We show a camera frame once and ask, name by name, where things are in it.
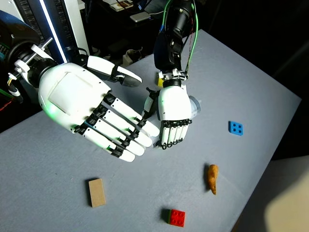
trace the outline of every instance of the white robotic hand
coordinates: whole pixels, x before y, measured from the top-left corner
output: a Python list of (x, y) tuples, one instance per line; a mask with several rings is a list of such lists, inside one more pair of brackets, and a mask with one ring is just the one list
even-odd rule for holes
[(101, 79), (73, 63), (57, 65), (43, 73), (39, 103), (64, 128), (128, 162), (135, 155), (141, 156), (144, 146), (151, 146), (149, 136), (160, 133), (156, 126), (113, 96)]
[(160, 90), (158, 109), (161, 120), (163, 149), (181, 142), (192, 123), (191, 103), (185, 86), (169, 86)]

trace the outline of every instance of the smartphone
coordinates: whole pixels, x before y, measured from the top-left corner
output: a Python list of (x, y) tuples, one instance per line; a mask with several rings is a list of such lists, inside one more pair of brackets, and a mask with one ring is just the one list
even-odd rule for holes
[(141, 12), (138, 14), (134, 14), (130, 16), (130, 19), (132, 19), (134, 22), (139, 23), (141, 21), (144, 21), (146, 19), (150, 19), (151, 16), (147, 12)]

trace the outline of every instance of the light strip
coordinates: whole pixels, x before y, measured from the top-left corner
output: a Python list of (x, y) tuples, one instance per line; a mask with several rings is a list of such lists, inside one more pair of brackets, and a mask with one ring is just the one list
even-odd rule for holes
[(61, 56), (62, 56), (63, 62), (64, 62), (64, 63), (67, 63), (68, 61), (67, 61), (66, 56), (64, 55), (64, 52), (63, 52), (63, 50), (62, 50), (61, 44), (60, 44), (59, 39), (58, 39), (58, 37), (57, 37), (57, 34), (56, 34), (56, 31), (55, 31), (54, 25), (53, 25), (53, 23), (52, 23), (52, 20), (50, 19), (50, 16), (49, 16), (49, 13), (48, 13), (47, 8), (46, 8), (46, 6), (45, 6), (44, 0), (40, 0), (40, 4), (41, 4), (41, 7), (42, 7), (42, 9), (43, 9), (43, 11), (44, 11), (44, 15), (45, 15), (45, 17), (46, 17), (46, 20), (47, 20), (47, 22), (48, 22), (48, 25), (49, 25), (49, 27), (50, 27), (50, 30), (52, 31), (52, 34), (53, 34), (53, 36), (54, 36), (54, 40), (55, 40), (55, 42), (56, 42), (56, 44), (57, 44), (57, 47), (58, 47), (58, 49), (59, 49), (59, 52), (60, 52), (60, 54), (61, 54)]

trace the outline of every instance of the red lego brick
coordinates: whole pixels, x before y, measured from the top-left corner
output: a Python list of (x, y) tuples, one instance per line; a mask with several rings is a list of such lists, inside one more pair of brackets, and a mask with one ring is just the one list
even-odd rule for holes
[(172, 209), (169, 214), (169, 224), (184, 227), (185, 212)]

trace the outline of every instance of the white cable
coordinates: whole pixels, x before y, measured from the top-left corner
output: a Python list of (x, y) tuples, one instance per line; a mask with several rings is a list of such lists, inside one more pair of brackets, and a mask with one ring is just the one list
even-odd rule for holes
[(63, 50), (62, 50), (60, 41), (59, 41), (59, 39), (58, 39), (58, 37), (57, 37), (57, 33), (56, 33), (56, 31), (55, 31), (55, 28), (54, 28), (54, 25), (53, 25), (53, 23), (52, 23), (52, 20), (50, 19), (50, 16), (49, 16), (49, 13), (48, 13), (47, 8), (46, 8), (46, 6), (45, 6), (44, 0), (40, 0), (40, 4), (41, 4), (41, 7), (42, 7), (42, 9), (43, 9), (43, 11), (44, 11), (44, 15), (45, 15), (45, 17), (46, 17), (46, 20), (47, 20), (47, 23), (48, 23), (48, 25), (49, 25), (49, 27), (50, 27), (50, 30), (52, 31), (52, 34), (53, 34), (53, 36), (54, 36), (55, 42), (56, 42), (56, 44), (57, 44), (57, 47), (58, 47), (58, 49), (59, 49), (59, 52), (60, 52), (61, 57), (62, 57), (62, 59), (63, 59), (63, 62), (64, 62), (64, 63), (67, 63), (66, 56), (64, 55), (64, 52), (63, 52)]
[(152, 14), (150, 14), (150, 15), (158, 15), (158, 14), (161, 14), (161, 13), (163, 13), (164, 11), (160, 11), (160, 12), (158, 12), (158, 13), (152, 13)]

